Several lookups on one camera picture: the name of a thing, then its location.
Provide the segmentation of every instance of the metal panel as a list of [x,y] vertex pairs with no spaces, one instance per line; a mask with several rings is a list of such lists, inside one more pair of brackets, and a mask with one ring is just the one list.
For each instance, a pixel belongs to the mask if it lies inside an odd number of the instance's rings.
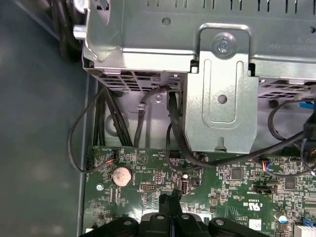
[[98,0],[89,8],[84,56],[99,69],[189,72],[183,61],[198,54],[201,25],[244,24],[256,76],[313,80],[315,18],[312,0]]
[[[67,132],[85,103],[80,64],[12,1],[0,0],[0,232],[3,237],[74,237],[79,179]],[[73,140],[82,155],[83,123]]]

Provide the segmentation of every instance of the screw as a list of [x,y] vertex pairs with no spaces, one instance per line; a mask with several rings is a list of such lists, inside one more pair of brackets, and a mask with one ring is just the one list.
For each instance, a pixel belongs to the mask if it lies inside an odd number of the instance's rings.
[[216,220],[216,221],[215,221],[215,224],[216,224],[216,225],[219,225],[219,226],[222,226],[222,225],[225,224],[225,222],[222,221],[222,220]]
[[217,49],[220,53],[227,53],[231,49],[231,43],[226,39],[219,42]]
[[102,191],[103,190],[103,185],[102,184],[98,184],[97,185],[97,190],[98,191]]
[[160,103],[162,101],[162,96],[161,95],[156,95],[155,99],[156,99],[157,103]]
[[187,214],[183,214],[181,217],[182,219],[185,219],[185,220],[188,220],[190,218],[190,216]]

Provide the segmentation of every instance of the black connector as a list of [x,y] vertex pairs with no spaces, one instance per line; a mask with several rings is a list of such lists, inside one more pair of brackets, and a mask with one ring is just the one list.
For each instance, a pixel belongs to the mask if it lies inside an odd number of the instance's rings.
[[303,138],[316,141],[316,106],[312,115],[306,120],[303,127]]

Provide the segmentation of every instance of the metal bracket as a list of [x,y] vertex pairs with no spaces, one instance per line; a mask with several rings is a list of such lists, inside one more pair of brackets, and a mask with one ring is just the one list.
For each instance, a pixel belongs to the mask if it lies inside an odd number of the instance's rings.
[[74,0],[74,5],[79,12],[84,14],[84,11],[89,7],[89,2],[89,0]]
[[[244,26],[208,24],[202,30],[214,28],[239,30],[250,48]],[[184,88],[188,143],[193,151],[249,153],[256,137],[258,95],[257,78],[248,76],[249,48],[240,52],[238,40],[227,32],[217,34],[211,45],[211,51],[199,52],[198,73],[188,74]]]

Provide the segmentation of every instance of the blue cable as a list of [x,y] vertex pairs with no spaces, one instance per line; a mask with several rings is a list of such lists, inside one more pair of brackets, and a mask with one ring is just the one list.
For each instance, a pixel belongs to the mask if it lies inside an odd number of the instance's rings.
[[268,164],[266,171],[269,171],[269,167],[270,167],[271,163]]

